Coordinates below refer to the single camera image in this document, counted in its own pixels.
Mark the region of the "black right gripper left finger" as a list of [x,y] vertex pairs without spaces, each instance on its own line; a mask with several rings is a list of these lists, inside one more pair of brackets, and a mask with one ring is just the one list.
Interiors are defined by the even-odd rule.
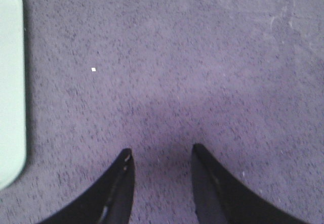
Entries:
[[41,223],[128,223],[135,188],[135,165],[130,148],[84,193]]

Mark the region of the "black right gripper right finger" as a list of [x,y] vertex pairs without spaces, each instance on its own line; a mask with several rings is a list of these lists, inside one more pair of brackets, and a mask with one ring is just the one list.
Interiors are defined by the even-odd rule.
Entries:
[[191,173],[199,223],[303,223],[247,188],[203,144],[192,147]]

